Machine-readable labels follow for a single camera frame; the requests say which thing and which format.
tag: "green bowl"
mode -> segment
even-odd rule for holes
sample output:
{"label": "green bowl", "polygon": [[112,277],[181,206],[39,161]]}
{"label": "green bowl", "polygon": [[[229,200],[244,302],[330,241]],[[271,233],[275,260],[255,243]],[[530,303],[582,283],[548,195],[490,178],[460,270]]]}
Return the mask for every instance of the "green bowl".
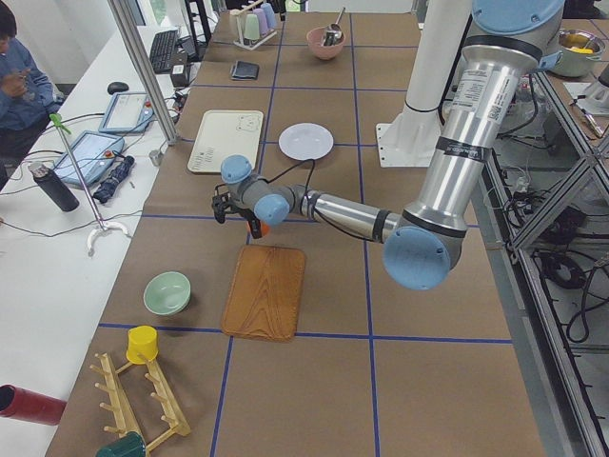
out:
{"label": "green bowl", "polygon": [[155,276],[144,290],[144,305],[159,316],[180,312],[189,299],[190,282],[177,271],[166,271]]}

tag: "red bottle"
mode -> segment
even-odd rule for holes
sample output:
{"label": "red bottle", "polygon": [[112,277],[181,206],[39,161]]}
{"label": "red bottle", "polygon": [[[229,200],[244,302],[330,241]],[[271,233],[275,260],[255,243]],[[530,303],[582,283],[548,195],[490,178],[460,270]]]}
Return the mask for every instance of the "red bottle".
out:
{"label": "red bottle", "polygon": [[0,387],[0,416],[48,426],[59,424],[66,402],[24,388]]}

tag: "keyboard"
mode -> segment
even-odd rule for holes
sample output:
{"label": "keyboard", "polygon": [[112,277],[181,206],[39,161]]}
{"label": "keyboard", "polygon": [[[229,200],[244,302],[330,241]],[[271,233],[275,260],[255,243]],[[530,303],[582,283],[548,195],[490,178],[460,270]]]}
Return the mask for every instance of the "keyboard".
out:
{"label": "keyboard", "polygon": [[150,63],[155,73],[169,73],[171,58],[176,52],[178,30],[160,31],[154,35],[150,48]]}

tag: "pink bowl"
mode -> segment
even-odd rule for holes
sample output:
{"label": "pink bowl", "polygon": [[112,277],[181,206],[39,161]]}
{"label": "pink bowl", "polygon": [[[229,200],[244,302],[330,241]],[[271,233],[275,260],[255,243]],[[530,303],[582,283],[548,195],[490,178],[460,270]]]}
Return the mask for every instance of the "pink bowl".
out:
{"label": "pink bowl", "polygon": [[325,27],[313,29],[306,35],[306,43],[313,54],[322,60],[330,60],[339,55],[344,47],[344,32],[340,43],[334,46],[322,46]]}

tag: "white plate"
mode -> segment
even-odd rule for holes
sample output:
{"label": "white plate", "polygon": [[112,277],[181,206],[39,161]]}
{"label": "white plate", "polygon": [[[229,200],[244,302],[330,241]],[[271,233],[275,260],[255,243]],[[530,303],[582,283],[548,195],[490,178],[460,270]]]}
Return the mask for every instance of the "white plate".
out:
{"label": "white plate", "polygon": [[292,159],[320,159],[330,152],[334,138],[326,128],[317,124],[295,124],[279,137],[279,148]]}

